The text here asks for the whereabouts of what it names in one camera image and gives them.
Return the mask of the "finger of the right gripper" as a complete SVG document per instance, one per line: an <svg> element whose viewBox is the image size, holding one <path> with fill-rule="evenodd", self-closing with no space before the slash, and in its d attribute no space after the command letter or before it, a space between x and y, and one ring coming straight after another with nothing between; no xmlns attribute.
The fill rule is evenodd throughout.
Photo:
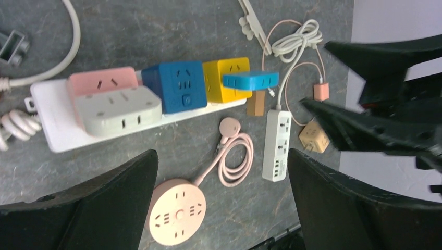
<svg viewBox="0 0 442 250"><path fill-rule="evenodd" d="M409 68L441 57L441 35L391 43L330 41L325 49L365 80L360 105L392 105L405 100Z"/></svg>
<svg viewBox="0 0 442 250"><path fill-rule="evenodd" d="M300 102L340 151L441 155L441 126L367 116L304 98Z"/></svg>

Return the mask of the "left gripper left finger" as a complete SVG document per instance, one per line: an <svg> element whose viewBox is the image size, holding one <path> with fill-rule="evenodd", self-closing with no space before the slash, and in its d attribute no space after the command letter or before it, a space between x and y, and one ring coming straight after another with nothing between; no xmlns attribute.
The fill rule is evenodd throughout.
<svg viewBox="0 0 442 250"><path fill-rule="evenodd" d="M137 249L158 171L148 150L31 203L1 206L1 249Z"/></svg>

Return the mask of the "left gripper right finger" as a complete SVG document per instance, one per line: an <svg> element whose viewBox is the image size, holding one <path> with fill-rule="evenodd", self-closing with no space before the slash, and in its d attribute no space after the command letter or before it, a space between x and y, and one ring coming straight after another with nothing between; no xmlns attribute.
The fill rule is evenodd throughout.
<svg viewBox="0 0 442 250"><path fill-rule="evenodd" d="M307 249L441 249L441 204L386 191L291 149L287 171Z"/></svg>

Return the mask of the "beige dragon print plug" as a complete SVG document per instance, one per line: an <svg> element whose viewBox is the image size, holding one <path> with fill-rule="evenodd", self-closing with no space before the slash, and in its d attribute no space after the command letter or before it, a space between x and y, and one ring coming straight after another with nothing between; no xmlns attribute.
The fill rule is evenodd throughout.
<svg viewBox="0 0 442 250"><path fill-rule="evenodd" d="M316 121L310 121L299 134L302 146L316 153L324 153L330 144L330 140Z"/></svg>

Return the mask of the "light blue adapter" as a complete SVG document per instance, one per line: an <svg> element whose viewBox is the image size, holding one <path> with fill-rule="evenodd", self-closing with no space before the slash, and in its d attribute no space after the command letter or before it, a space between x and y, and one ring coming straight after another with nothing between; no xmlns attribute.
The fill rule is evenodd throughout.
<svg viewBox="0 0 442 250"><path fill-rule="evenodd" d="M279 73L273 71L244 71L223 75L223 86L236 90L263 90L279 83Z"/></svg>

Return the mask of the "long white power strip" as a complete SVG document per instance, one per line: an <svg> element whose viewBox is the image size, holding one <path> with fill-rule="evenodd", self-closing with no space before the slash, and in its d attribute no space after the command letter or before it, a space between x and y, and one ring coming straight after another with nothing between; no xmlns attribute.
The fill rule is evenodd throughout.
<svg viewBox="0 0 442 250"><path fill-rule="evenodd" d="M246 103L240 99L230 103L208 103L204 108L162 115L160 121L147 126L118 132L113 135L92 136L76 122L75 112L65 87L65 79L37 82L30 86L31 96L24 103L29 112L37 112L50 150L63 153L95 143L112 140L170 123L207 115L220 110L237 107Z"/></svg>

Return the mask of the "round pink socket base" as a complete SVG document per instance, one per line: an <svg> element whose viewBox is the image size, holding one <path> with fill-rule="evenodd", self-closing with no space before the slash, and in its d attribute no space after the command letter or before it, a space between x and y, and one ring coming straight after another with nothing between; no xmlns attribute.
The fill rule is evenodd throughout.
<svg viewBox="0 0 442 250"><path fill-rule="evenodd" d="M205 213L203 192L187 180L171 179L153 190L145 228L158 244L174 246L197 232Z"/></svg>

